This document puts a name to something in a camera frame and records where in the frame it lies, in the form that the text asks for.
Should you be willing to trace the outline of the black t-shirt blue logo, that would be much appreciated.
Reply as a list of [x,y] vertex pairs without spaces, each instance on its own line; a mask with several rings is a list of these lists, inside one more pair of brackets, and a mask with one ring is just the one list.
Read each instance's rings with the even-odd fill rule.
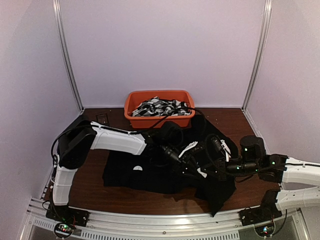
[[[225,139],[234,156],[238,154],[235,143],[202,115],[192,117],[190,127],[182,131],[183,146],[193,141],[202,142],[208,135],[214,134]],[[143,171],[133,170],[135,166],[141,166]],[[127,187],[160,194],[177,194],[184,188],[195,187],[195,197],[208,202],[212,215],[215,215],[236,191],[235,179],[232,176],[219,181],[210,175],[197,179],[176,174],[163,151],[156,147],[151,147],[142,155],[110,151],[102,179],[105,187]]]

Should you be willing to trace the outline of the round picture brooch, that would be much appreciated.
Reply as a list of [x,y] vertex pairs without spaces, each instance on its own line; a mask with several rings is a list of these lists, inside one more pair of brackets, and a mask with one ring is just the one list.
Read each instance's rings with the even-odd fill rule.
[[135,166],[135,167],[133,168],[133,170],[134,170],[134,171],[143,171],[143,168],[142,168],[141,166],[137,165],[137,166]]

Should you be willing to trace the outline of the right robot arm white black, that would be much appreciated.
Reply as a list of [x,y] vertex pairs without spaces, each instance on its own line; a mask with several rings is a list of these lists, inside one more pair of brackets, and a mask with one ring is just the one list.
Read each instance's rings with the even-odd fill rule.
[[206,155],[214,167],[213,176],[258,177],[277,184],[297,183],[307,185],[298,190],[268,190],[256,210],[259,220],[266,221],[273,214],[293,208],[316,207],[320,204],[319,163],[298,160],[283,154],[267,154],[264,140],[247,135],[240,140],[240,156],[232,158],[228,145],[215,134],[204,141]]

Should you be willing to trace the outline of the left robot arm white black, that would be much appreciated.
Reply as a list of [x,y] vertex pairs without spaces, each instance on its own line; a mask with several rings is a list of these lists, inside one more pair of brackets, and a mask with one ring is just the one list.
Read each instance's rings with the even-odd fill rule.
[[68,207],[74,176],[83,166],[90,150],[108,150],[140,156],[155,147],[164,151],[169,159],[184,164],[187,152],[198,145],[189,143],[182,151],[176,151],[165,136],[165,128],[126,131],[102,125],[94,121],[76,119],[53,141],[50,154],[54,165],[51,192],[52,213],[61,222],[72,218]]

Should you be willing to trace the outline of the black brooch display tray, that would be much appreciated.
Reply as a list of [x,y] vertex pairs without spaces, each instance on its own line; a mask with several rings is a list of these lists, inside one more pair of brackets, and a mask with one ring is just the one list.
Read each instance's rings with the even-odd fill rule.
[[101,113],[96,115],[96,121],[102,125],[109,125],[109,118],[106,113]]

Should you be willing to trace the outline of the black white checkered shirt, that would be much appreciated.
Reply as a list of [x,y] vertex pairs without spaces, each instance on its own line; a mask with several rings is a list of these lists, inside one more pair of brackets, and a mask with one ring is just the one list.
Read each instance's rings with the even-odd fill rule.
[[132,111],[133,117],[165,117],[165,116],[188,116],[191,110],[184,101],[177,99],[162,99],[155,96],[145,100]]

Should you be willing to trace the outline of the orange plastic bin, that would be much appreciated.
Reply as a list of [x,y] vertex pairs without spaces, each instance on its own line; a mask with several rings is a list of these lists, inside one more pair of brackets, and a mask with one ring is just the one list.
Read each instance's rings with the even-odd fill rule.
[[129,94],[124,116],[135,129],[159,128],[172,121],[187,127],[195,115],[191,95],[185,90],[148,90]]

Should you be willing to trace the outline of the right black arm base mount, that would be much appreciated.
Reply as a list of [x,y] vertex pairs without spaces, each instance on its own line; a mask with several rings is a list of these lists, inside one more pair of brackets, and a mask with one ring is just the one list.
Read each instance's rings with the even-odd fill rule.
[[238,212],[242,226],[255,225],[272,221],[283,214],[276,208],[271,207],[246,207]]

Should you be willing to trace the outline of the aluminium front rail frame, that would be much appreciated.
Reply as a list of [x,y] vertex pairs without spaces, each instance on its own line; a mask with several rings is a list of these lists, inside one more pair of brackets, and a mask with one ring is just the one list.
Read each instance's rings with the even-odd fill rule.
[[290,208],[270,221],[243,225],[239,212],[256,208],[258,202],[234,194],[223,209],[206,213],[175,214],[168,204],[159,205],[159,214],[125,214],[88,210],[86,225],[76,225],[67,240],[261,240],[258,229],[275,224],[270,240],[314,240],[301,207]]

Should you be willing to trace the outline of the right aluminium corner post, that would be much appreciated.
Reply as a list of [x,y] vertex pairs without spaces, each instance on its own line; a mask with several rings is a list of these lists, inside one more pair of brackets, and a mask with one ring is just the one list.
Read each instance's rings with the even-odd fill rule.
[[262,22],[261,22],[261,28],[260,28],[260,34],[259,34],[259,40],[256,50],[256,55],[253,63],[252,72],[250,75],[250,80],[248,84],[248,88],[246,91],[246,95],[244,98],[244,102],[242,105],[242,110],[245,112],[248,108],[251,96],[253,94],[254,86],[258,77],[259,69],[261,66],[262,58],[264,49],[266,46],[266,41],[268,38],[268,33],[270,29],[270,23],[271,23],[271,17],[272,17],[272,0],[265,0],[264,1],[264,10],[262,15]]

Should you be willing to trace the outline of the aluminium corner post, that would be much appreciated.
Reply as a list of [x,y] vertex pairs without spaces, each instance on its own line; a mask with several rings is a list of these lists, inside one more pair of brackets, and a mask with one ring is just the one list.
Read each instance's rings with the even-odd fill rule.
[[53,5],[53,14],[54,14],[57,32],[58,32],[58,38],[60,42],[60,48],[62,52],[62,58],[65,65],[68,81],[70,84],[70,88],[71,88],[74,100],[76,102],[76,106],[79,112],[82,113],[85,108],[83,106],[80,93],[76,84],[75,75],[74,75],[74,71],[73,71],[73,67],[70,59],[70,54],[68,50],[67,39],[66,39],[66,34],[65,34],[64,24],[63,24],[61,1],[53,0],[52,5]]
[[260,34],[259,34],[259,40],[256,50],[256,55],[253,63],[252,72],[250,75],[250,80],[248,84],[248,88],[246,91],[246,95],[244,98],[244,102],[242,105],[242,110],[245,112],[248,108],[251,96],[253,94],[254,86],[258,77],[259,69],[261,66],[262,58],[264,49],[266,46],[266,41],[268,38],[268,33],[270,29],[270,23],[271,23],[271,17],[272,17],[272,0],[265,0],[264,1],[264,10],[262,15],[262,22],[261,22],[261,28],[260,28]]

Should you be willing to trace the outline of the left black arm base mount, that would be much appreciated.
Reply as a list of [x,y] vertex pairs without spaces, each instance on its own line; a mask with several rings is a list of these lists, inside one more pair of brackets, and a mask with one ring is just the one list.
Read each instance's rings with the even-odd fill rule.
[[70,225],[86,227],[90,213],[86,210],[70,208],[68,205],[57,206],[50,204],[45,216],[48,219],[55,220]]

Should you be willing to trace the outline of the left aluminium corner post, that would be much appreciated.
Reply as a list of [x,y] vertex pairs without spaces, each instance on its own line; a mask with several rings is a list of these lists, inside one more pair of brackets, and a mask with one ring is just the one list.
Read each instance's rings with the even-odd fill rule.
[[74,75],[74,71],[73,71],[73,67],[70,59],[70,54],[68,50],[67,39],[66,39],[66,34],[65,34],[64,24],[63,24],[61,1],[53,0],[52,5],[53,5],[53,14],[54,14],[57,32],[58,32],[58,38],[60,42],[60,48],[62,52],[62,58],[65,65],[68,81],[70,84],[70,88],[71,88],[74,100],[76,102],[76,106],[79,112],[82,113],[85,108],[83,106],[80,93],[76,84],[75,75]]

